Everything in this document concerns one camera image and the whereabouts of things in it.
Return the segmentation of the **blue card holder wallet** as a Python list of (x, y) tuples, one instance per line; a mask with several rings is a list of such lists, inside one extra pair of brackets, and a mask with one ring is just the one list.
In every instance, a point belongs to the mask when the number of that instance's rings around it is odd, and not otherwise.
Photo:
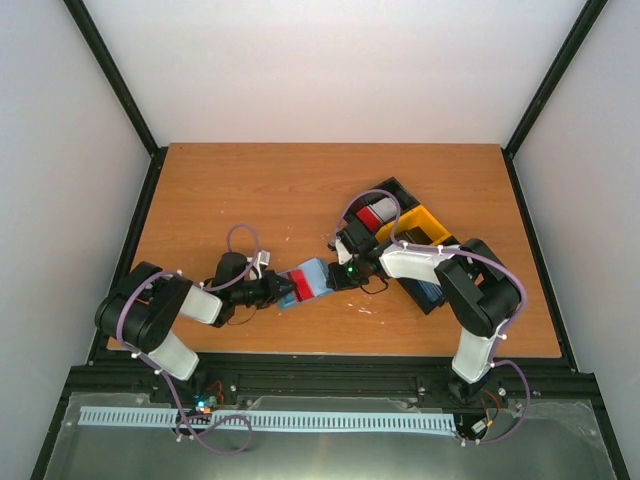
[(328, 263), (321, 258), (312, 258), (297, 267), (279, 272), (279, 275), (295, 283), (295, 289), (277, 303), (281, 310), (308, 303), (334, 293), (328, 286)]

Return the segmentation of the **red white credit card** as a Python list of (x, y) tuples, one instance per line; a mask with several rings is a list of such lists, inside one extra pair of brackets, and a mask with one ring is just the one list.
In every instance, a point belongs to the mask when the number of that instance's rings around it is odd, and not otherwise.
[(311, 300), (314, 297), (311, 284), (302, 269), (291, 270), (289, 277), (295, 283), (294, 296), (298, 303)]

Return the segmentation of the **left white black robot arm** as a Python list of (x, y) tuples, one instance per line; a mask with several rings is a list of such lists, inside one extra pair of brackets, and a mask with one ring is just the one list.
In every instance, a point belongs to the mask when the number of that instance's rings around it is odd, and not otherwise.
[(208, 378), (197, 370), (198, 355), (174, 333), (176, 319), (220, 328), (238, 306), (265, 309), (296, 289), (291, 277), (233, 251), (222, 255), (215, 276), (202, 285), (141, 262), (100, 303), (95, 324), (156, 373), (173, 377), (174, 392), (193, 403), (206, 395)]

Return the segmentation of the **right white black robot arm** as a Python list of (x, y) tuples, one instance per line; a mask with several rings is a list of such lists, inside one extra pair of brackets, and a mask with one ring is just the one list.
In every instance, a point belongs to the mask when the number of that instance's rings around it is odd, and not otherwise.
[(328, 267), (327, 287), (362, 288), (377, 277), (410, 280), (439, 290), (436, 305), (446, 303), (461, 326), (448, 389), (460, 403), (477, 394), (494, 367), (497, 344), (527, 305), (522, 282), (487, 244), (472, 238), (459, 244), (432, 242), (420, 227), (377, 240), (367, 229), (345, 226), (329, 241), (337, 260)]

